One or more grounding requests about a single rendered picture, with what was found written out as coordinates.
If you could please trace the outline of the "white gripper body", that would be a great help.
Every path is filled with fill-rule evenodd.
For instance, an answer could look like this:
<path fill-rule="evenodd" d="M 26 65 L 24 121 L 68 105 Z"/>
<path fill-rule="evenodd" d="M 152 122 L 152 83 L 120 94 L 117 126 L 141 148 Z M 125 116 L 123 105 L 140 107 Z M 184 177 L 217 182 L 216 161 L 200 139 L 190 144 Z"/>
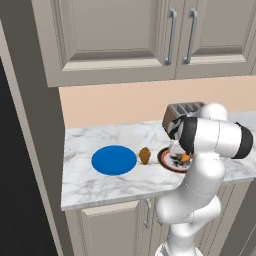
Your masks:
<path fill-rule="evenodd" d="M 182 153 L 182 147 L 179 144 L 178 140 L 171 140 L 169 150 L 172 154 L 181 154 Z"/>

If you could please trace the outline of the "patterned plate with red rim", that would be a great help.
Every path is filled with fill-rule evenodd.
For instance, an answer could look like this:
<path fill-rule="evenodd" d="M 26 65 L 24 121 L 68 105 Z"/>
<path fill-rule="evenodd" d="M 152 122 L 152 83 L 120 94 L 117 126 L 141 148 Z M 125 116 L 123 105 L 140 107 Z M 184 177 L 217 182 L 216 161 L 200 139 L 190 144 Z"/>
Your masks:
<path fill-rule="evenodd" d="M 166 169 L 177 172 L 186 173 L 193 161 L 193 156 L 189 154 L 190 161 L 187 163 L 180 162 L 181 154 L 172 154 L 168 147 L 161 149 L 157 154 L 158 162 Z"/>

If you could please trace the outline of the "brown croissant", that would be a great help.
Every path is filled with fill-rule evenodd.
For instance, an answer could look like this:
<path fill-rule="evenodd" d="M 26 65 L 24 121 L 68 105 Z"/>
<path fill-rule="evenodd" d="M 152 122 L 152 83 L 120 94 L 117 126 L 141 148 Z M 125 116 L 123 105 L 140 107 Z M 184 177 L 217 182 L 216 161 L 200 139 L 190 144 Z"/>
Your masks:
<path fill-rule="evenodd" d="M 144 147 L 139 152 L 139 158 L 141 162 L 146 165 L 151 157 L 151 152 L 147 147 Z"/>

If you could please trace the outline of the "silver toaster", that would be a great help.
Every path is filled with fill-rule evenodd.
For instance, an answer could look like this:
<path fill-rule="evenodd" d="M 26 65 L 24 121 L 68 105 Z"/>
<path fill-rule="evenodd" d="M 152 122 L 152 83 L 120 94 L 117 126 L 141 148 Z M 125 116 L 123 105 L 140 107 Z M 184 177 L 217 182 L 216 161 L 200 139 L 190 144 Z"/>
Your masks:
<path fill-rule="evenodd" d="M 198 111 L 204 105 L 204 102 L 185 102 L 169 104 L 166 108 L 162 122 L 164 130 L 168 130 L 168 126 L 173 120 L 179 118 L 182 115 L 191 115 L 192 113 Z"/>

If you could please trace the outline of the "blue round plate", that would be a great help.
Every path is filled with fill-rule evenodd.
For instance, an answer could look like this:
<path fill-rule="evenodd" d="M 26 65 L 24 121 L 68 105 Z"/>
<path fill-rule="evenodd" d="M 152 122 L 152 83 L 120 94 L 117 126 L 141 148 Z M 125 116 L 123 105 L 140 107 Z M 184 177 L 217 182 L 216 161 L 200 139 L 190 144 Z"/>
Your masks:
<path fill-rule="evenodd" d="M 137 163 L 135 153 L 124 146 L 109 145 L 98 149 L 91 158 L 93 168 L 101 174 L 118 176 L 131 171 Z"/>

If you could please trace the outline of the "grey base cupboard door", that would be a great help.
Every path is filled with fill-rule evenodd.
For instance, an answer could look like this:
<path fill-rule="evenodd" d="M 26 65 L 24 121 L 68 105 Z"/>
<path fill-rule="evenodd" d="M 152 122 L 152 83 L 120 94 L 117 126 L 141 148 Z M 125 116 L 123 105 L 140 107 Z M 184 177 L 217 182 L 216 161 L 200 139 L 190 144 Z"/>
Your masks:
<path fill-rule="evenodd" d="M 86 256 L 149 256 L 146 210 L 145 199 L 81 210 Z"/>
<path fill-rule="evenodd" d="M 195 245 L 203 256 L 209 255 L 214 239 L 217 237 L 218 229 L 227 211 L 233 190 L 233 185 L 224 185 L 219 189 L 217 196 L 221 201 L 221 214 L 206 223 L 196 235 Z"/>

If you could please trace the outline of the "tall grey cupboard panel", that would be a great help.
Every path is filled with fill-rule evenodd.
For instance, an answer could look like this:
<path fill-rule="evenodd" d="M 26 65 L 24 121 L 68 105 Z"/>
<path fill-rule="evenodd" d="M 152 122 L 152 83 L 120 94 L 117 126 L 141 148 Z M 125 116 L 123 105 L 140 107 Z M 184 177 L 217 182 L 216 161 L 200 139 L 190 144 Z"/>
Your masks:
<path fill-rule="evenodd" d="M 64 120 L 59 90 L 47 86 L 32 0 L 0 0 L 0 56 L 57 256 L 74 256 L 60 208 Z"/>

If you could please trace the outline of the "grey wall cupboard door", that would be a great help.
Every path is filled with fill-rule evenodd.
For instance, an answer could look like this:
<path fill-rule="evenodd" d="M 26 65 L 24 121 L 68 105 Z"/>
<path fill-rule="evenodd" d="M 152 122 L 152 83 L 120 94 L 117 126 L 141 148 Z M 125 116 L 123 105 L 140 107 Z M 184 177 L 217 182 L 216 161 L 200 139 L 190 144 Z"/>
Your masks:
<path fill-rule="evenodd" d="M 192 19 L 198 11 L 191 61 L 187 53 Z M 177 79 L 245 76 L 256 60 L 256 0 L 184 0 L 180 18 Z"/>
<path fill-rule="evenodd" d="M 169 80 L 168 0 L 32 0 L 47 85 Z"/>

